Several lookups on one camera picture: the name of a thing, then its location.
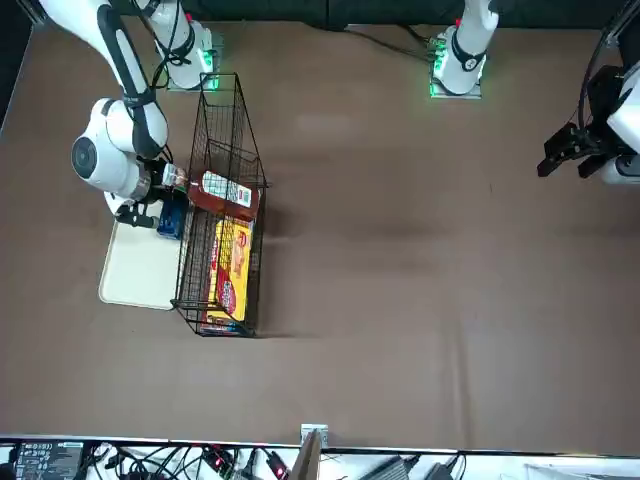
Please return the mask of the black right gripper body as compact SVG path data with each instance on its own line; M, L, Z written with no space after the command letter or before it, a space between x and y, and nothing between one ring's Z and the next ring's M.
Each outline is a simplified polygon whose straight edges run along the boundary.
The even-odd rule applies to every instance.
M165 200L173 190L170 181L166 182L174 173L174 164L163 159L150 160L143 163L143 179L145 196L144 204L152 204L158 200Z

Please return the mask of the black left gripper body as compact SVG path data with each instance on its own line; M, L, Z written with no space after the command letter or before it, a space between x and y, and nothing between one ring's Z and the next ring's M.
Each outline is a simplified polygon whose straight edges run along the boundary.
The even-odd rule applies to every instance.
M607 123L613 113L623 85L623 68L601 67L587 84L587 100L591 119L582 127L584 143L594 155L611 158L621 148L621 141Z

